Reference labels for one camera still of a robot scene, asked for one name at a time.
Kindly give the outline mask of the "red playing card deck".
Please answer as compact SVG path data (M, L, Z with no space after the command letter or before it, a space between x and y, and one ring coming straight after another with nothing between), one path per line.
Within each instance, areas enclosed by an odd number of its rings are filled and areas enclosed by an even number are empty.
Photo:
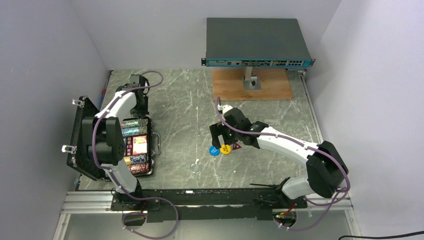
M148 152L148 138L146 135L132 137L132 155L141 155Z

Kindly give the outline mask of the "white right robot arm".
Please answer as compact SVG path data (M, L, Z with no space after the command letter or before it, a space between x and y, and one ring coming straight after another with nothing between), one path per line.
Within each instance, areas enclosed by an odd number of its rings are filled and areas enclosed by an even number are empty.
M240 109L230 105L217 105L215 111L220 121L209 127L214 147L221 147L222 137L226 145L242 142L269 150L306 169L305 174L287 177L273 186L280 207L287 208L297 198L310 194L330 199L336 193L345 195L349 191L349 170L331 142L314 143L286 135L264 122L251 122Z

